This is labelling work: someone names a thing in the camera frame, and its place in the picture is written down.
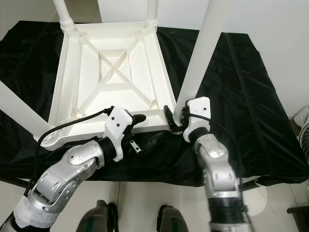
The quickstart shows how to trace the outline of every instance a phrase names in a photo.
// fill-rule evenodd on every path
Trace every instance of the white floor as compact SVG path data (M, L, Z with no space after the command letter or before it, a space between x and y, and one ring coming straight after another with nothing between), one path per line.
M309 205L308 181L302 184L279 184L244 193L257 232L297 232L287 208ZM11 213L24 189L0 182L0 223ZM103 199L118 205L121 232L155 232L161 205L169 204L183 214L190 231L209 231L208 203L204 188L164 183L86 181L76 190L51 232L74 232L85 212Z

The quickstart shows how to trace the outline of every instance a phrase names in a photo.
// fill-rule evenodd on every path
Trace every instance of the black fabric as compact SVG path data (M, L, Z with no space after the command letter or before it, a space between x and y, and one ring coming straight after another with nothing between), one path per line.
M157 35L177 99L198 31L159 27ZM45 120L50 112L62 40L58 23L20 21L0 43L0 80ZM227 146L230 163L240 176L262 175L266 181L286 183L308 179L305 156L248 35L221 34L198 91L200 96L210 98L212 119L236 139L240 162L227 135L211 125L210 132ZM3 112L0 124L0 173L30 177L33 137ZM182 136L157 131L136 134L134 139L144 149L142 155L130 150L121 162L109 162L91 179L203 184L196 156ZM47 157L48 152L41 148L41 172L57 162L64 151Z

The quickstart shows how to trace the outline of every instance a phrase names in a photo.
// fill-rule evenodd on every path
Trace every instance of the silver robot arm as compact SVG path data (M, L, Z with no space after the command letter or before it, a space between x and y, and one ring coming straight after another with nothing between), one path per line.
M204 186L211 215L212 232L251 232L244 217L244 204L235 172L228 162L228 150L213 134L209 122L196 117L211 117L210 100L193 99L183 108L186 130L183 137L193 144L203 169Z
M123 138L131 135L133 126L145 119L144 115L132 116L128 111L114 107L105 123L103 138L72 147L58 163L49 167L29 195L20 199L14 217L1 231L49 231L84 180L106 162L123 158Z

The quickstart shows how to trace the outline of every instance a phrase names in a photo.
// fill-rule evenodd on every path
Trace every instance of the white tape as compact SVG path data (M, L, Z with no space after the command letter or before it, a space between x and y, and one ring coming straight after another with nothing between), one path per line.
M23 196L14 209L14 217L20 228L33 226L36 228L50 228L57 220L59 213L51 214L35 208L28 198Z

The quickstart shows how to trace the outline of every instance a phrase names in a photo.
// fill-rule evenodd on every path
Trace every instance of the white wall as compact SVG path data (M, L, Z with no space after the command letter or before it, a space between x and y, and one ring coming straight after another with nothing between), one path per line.
M158 0L162 27L199 29L208 0ZM98 0L103 22L143 21L145 0ZM309 104L309 0L234 0L224 28L249 34L289 117Z
M52 0L0 0L0 40L18 21L48 22L55 12Z

